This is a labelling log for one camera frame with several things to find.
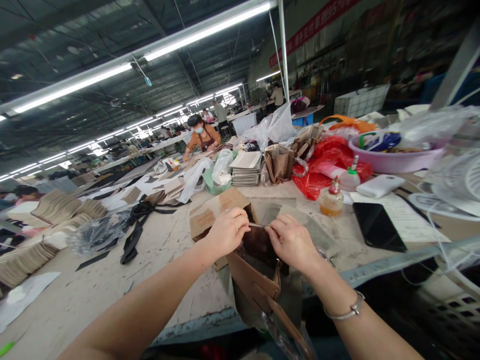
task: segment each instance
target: black phone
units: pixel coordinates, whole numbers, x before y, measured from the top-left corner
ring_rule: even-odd
[[[407,251],[384,206],[377,203],[354,202],[358,224],[368,246],[404,253]]]

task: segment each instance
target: warehouse ceiling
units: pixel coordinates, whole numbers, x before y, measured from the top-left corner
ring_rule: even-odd
[[[0,105],[228,10],[238,0],[0,2]],[[277,10],[272,10],[277,17]],[[1,162],[43,159],[215,90],[246,83],[268,13],[0,122]]]

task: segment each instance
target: black hair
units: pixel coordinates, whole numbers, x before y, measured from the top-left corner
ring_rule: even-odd
[[[186,123],[191,128],[197,126],[200,123],[202,124],[202,126],[205,125],[204,120],[199,114],[193,114],[192,116],[190,116]]]
[[[20,185],[20,186],[17,186],[13,192],[15,193],[16,196],[21,198],[22,195],[30,195],[33,193],[38,193],[39,190],[33,186]]]

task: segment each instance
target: silver bracelet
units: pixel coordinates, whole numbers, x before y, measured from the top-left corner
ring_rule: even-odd
[[[362,301],[365,300],[365,296],[360,291],[355,290],[355,292],[358,294],[358,299],[356,300],[356,303],[350,306],[351,311],[349,313],[340,316],[332,316],[327,312],[327,310],[325,310],[325,306],[323,306],[323,311],[325,312],[325,315],[332,320],[346,320],[351,318],[352,316],[359,315],[360,305],[362,304]]]

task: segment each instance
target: white power bank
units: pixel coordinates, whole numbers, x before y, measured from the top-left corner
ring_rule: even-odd
[[[368,180],[356,187],[356,191],[370,198],[381,198],[392,190],[401,187],[405,180],[394,175],[378,175],[372,180]]]

